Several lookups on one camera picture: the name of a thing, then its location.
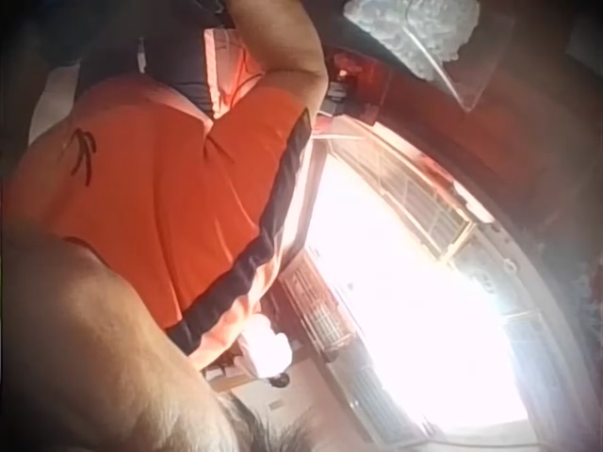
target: orange shirt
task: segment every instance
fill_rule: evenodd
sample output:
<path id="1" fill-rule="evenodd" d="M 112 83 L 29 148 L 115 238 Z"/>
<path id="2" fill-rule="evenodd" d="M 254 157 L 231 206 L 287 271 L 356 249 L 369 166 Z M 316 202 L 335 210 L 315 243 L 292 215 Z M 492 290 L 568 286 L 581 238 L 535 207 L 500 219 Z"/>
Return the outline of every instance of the orange shirt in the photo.
<path id="1" fill-rule="evenodd" d="M 92 250 L 203 367 L 233 344 L 280 264 L 308 115 L 256 88 L 211 124 L 144 75 L 91 89 L 27 151 L 7 219 Z"/>

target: hair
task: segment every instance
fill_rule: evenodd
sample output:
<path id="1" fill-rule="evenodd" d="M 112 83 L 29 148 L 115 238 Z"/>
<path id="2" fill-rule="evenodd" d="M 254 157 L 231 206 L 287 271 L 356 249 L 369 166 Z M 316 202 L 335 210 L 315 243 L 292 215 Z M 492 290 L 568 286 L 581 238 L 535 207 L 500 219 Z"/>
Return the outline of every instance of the hair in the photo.
<path id="1" fill-rule="evenodd" d="M 282 374 L 277 375 L 276 377 L 268 379 L 268 381 L 274 388 L 283 389 L 289 385 L 289 383 L 291 382 L 291 378 L 288 376 L 288 374 L 284 372 Z"/>
<path id="2" fill-rule="evenodd" d="M 222 403 L 241 452 L 312 452 L 316 447 L 307 415 L 277 432 L 236 396 L 229 395 Z"/>

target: black stripe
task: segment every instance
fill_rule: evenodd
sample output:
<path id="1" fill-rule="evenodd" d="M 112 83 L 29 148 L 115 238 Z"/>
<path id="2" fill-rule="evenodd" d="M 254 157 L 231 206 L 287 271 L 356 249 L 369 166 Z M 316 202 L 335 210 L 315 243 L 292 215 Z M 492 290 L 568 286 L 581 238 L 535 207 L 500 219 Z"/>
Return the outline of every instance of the black stripe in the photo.
<path id="1" fill-rule="evenodd" d="M 201 337 L 216 326 L 235 300 L 250 291 L 256 270 L 274 256 L 275 240 L 283 230 L 302 152 L 311 132 L 308 112 L 305 111 L 287 140 L 269 201 L 260 217 L 259 235 L 238 255 L 232 268 L 220 275 L 183 312 L 183 319 L 166 330 L 170 339 L 187 355 L 199 347 Z"/>

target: black embroidered logo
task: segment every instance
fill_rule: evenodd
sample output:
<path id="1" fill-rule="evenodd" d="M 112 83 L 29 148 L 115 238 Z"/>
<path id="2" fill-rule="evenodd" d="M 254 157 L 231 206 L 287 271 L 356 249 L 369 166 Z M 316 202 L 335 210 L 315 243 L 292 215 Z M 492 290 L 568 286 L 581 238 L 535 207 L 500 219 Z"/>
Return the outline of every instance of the black embroidered logo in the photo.
<path id="1" fill-rule="evenodd" d="M 92 180 L 92 155 L 96 153 L 96 140 L 90 132 L 84 132 L 82 129 L 75 129 L 68 146 L 71 146 L 73 140 L 77 139 L 78 150 L 77 160 L 73 165 L 71 175 L 75 176 L 84 165 L 86 171 L 86 186 L 90 186 Z"/>

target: sunlight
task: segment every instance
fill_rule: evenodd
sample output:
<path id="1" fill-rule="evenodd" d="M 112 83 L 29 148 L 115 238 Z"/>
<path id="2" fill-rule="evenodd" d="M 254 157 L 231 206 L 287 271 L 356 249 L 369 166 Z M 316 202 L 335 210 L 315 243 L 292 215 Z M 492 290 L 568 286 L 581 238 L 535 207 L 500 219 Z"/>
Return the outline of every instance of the sunlight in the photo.
<path id="1" fill-rule="evenodd" d="M 326 282 L 350 289 L 383 387 L 440 428 L 527 419 L 489 295 L 440 266 L 347 165 L 327 160 L 308 234 Z"/>

